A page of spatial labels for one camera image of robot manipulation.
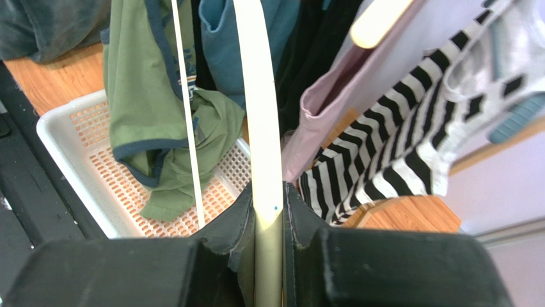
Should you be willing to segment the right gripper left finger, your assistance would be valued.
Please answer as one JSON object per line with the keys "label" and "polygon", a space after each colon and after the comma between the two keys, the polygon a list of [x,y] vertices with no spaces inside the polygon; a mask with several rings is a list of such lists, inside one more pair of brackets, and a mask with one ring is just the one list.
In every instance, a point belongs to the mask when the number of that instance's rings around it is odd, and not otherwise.
{"label": "right gripper left finger", "polygon": [[48,242],[3,306],[253,306],[254,230],[247,185],[189,237]]}

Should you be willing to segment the aluminium frame post right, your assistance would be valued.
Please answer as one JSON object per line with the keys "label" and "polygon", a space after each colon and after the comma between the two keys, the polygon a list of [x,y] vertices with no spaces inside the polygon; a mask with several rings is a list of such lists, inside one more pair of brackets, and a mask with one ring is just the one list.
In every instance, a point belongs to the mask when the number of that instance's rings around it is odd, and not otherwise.
{"label": "aluminium frame post right", "polygon": [[493,248],[540,236],[544,236],[544,218],[480,233],[474,238],[486,248]]}

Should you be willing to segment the pink tank top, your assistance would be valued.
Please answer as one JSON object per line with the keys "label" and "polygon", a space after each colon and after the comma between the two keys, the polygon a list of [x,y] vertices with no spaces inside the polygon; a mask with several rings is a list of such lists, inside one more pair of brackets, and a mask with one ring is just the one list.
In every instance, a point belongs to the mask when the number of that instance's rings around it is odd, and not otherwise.
{"label": "pink tank top", "polygon": [[299,125],[281,153],[283,180],[297,180],[348,110],[368,109],[482,9],[481,1],[415,1],[375,49],[347,37],[331,68],[300,98]]}

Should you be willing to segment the wooden clothes rack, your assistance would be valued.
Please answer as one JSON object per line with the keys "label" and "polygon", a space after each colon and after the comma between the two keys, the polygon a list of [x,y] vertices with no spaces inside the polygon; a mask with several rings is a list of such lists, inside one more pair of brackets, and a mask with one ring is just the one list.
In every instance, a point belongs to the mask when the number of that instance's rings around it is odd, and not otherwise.
{"label": "wooden clothes rack", "polygon": [[533,121],[531,124],[529,124],[529,126],[527,126],[527,128],[524,128],[521,132],[519,132],[514,137],[510,138],[508,141],[502,144],[488,144],[486,146],[475,149],[474,151],[468,153],[467,155],[464,155],[460,159],[457,159],[450,168],[449,175],[453,176],[457,173],[460,173],[467,168],[472,167],[474,164],[478,164],[542,132],[544,132],[544,117]]}

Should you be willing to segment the teal plastic hanger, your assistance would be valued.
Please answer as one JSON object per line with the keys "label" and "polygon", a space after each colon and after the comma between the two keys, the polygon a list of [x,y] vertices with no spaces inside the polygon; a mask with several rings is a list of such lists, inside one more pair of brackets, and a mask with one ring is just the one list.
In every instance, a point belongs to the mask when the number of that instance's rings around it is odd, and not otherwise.
{"label": "teal plastic hanger", "polygon": [[507,142],[522,131],[544,109],[544,92],[538,92],[518,102],[496,128],[488,135],[495,145]]}

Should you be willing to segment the grey zebra cushion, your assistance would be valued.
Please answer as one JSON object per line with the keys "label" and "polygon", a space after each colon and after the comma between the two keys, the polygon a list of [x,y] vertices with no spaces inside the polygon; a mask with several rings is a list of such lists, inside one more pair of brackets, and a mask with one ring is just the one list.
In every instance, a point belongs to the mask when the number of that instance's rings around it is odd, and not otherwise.
{"label": "grey zebra cushion", "polygon": [[52,61],[100,41],[111,1],[1,1],[1,60]]}

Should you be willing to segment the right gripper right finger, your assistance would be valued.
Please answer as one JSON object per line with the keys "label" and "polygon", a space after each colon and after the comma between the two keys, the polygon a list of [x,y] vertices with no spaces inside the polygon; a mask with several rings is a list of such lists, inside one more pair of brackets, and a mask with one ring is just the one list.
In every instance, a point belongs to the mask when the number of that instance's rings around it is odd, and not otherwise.
{"label": "right gripper right finger", "polygon": [[332,227],[290,183],[283,223],[285,306],[512,306],[473,237]]}

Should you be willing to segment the light wooden hanger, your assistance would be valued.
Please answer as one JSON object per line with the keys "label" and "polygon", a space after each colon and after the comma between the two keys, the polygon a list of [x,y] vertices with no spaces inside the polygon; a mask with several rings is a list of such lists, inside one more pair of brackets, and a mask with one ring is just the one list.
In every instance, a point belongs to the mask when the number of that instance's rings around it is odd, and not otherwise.
{"label": "light wooden hanger", "polygon": [[349,34],[354,45],[375,48],[413,3],[413,0],[372,1],[351,26]]}

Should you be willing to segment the black white striped tank top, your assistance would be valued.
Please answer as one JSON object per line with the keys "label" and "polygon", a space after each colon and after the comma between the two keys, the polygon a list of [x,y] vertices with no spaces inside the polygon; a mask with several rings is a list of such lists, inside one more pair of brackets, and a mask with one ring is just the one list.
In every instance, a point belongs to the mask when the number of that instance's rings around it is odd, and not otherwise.
{"label": "black white striped tank top", "polygon": [[446,194],[457,152],[544,93],[537,1],[495,1],[354,120],[298,180],[332,226],[362,206]]}

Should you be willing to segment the black tank top on cream hanger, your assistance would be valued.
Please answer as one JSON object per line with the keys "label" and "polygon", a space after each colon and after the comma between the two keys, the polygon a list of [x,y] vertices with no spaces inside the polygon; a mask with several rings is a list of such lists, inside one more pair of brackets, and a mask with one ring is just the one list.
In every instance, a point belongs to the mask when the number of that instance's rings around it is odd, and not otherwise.
{"label": "black tank top on cream hanger", "polygon": [[301,1],[276,73],[280,137],[299,125],[303,92],[331,67],[362,0]]}

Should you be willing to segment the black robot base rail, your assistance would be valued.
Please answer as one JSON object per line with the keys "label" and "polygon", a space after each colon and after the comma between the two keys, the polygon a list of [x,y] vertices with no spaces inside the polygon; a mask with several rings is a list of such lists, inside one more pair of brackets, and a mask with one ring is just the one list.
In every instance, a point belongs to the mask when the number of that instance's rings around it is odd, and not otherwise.
{"label": "black robot base rail", "polygon": [[1,65],[1,293],[39,245],[105,237],[45,149],[39,115]]}

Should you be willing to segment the white plastic basket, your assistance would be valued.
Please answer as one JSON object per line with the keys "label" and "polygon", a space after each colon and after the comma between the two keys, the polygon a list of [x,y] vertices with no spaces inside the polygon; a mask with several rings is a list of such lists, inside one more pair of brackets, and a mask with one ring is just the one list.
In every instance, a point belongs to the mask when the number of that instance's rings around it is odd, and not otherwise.
{"label": "white plastic basket", "polygon": [[187,237],[196,233],[200,229],[196,207],[172,221],[140,215],[150,191],[115,161],[109,122],[106,93],[100,90],[48,111],[39,119],[36,131],[108,238]]}

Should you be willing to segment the green tank top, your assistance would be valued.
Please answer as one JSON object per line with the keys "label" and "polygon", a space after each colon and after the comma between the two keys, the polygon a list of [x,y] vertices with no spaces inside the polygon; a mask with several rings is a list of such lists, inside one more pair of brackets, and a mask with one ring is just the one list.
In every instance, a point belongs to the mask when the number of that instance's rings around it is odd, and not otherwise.
{"label": "green tank top", "polygon": [[195,203],[180,62],[201,185],[241,136],[244,118],[227,96],[196,87],[193,2],[178,2],[179,30],[171,8],[170,1],[113,1],[110,25],[100,34],[113,156],[150,190],[140,214],[158,221],[172,221]]}

